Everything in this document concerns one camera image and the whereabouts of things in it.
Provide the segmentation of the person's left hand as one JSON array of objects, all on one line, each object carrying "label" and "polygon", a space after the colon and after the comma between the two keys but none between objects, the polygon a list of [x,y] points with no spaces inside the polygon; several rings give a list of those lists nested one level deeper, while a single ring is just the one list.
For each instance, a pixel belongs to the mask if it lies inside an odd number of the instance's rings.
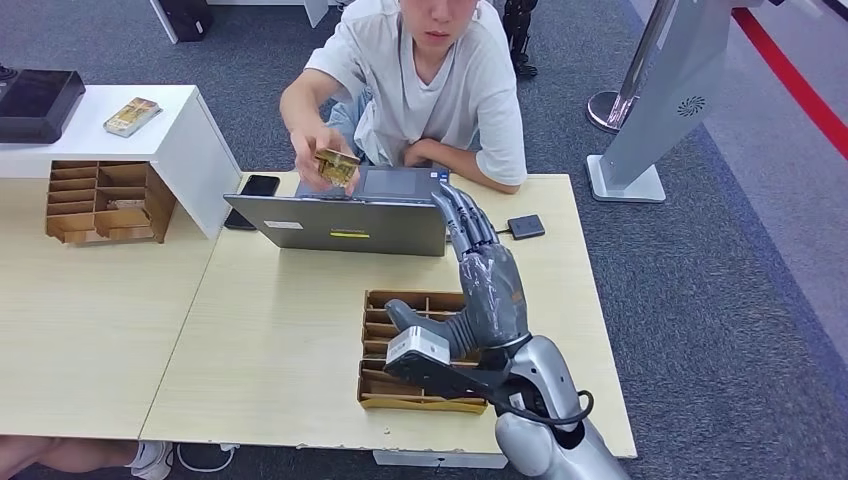
[{"label": "person's left hand", "polygon": [[432,147],[436,142],[432,139],[422,138],[410,144],[404,153],[404,165],[415,167],[433,161]]}]

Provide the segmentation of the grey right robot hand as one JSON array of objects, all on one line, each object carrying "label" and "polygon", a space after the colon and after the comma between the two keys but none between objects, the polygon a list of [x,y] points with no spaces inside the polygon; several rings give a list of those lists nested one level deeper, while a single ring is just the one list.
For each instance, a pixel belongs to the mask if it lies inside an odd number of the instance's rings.
[{"label": "grey right robot hand", "polygon": [[420,327],[440,336],[448,342],[452,360],[527,337],[527,301],[517,264],[485,212],[450,184],[441,184],[432,199],[450,234],[465,306],[447,320],[436,321],[392,299],[386,310],[395,327],[401,332]]}]

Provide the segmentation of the person's right hand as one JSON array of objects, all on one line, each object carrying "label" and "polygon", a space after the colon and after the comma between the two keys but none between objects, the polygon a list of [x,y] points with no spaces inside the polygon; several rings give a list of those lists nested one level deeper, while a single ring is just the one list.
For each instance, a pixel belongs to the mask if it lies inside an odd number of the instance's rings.
[{"label": "person's right hand", "polygon": [[319,172],[319,162],[315,158],[315,153],[318,150],[330,149],[349,156],[353,155],[353,151],[341,133],[324,124],[297,127],[290,132],[290,140],[295,150],[295,167],[301,180],[317,191],[331,189],[333,185]]}]

